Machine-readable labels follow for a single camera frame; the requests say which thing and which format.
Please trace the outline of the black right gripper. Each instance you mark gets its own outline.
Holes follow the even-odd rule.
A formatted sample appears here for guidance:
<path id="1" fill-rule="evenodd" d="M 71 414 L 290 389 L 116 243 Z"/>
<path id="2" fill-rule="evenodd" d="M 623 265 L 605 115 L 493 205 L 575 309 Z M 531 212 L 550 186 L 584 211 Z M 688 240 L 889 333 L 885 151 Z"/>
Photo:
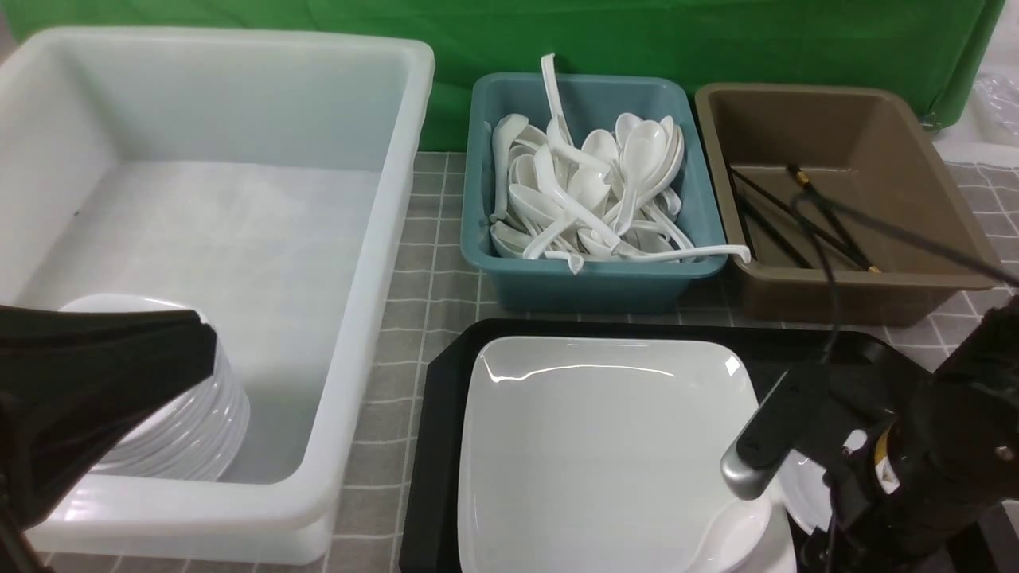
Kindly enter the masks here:
<path id="1" fill-rule="evenodd" d="M 797 449 L 826 469 L 832 519 L 800 551 L 808 572 L 906 572 L 996 504 L 996 376 L 938 374 L 878 421 L 830 380 Z"/>

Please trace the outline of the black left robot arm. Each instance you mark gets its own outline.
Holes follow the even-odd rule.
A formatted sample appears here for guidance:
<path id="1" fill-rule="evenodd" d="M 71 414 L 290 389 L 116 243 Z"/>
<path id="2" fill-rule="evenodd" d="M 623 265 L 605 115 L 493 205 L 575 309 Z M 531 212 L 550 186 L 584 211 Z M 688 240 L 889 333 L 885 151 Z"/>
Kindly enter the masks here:
<path id="1" fill-rule="evenodd" d="M 196 310 L 1 312 L 4 572 L 44 572 L 25 531 L 110 450 L 211 377 L 218 336 Z"/>

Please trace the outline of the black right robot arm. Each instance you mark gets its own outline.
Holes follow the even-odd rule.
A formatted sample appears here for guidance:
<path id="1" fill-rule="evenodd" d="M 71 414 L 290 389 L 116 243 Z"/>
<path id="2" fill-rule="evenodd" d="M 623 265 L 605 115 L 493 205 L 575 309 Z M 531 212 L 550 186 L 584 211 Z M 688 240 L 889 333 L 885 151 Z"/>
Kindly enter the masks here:
<path id="1" fill-rule="evenodd" d="M 1017 300 L 994 308 L 896 417 L 826 467 L 808 572 L 910 572 L 1017 498 Z"/>

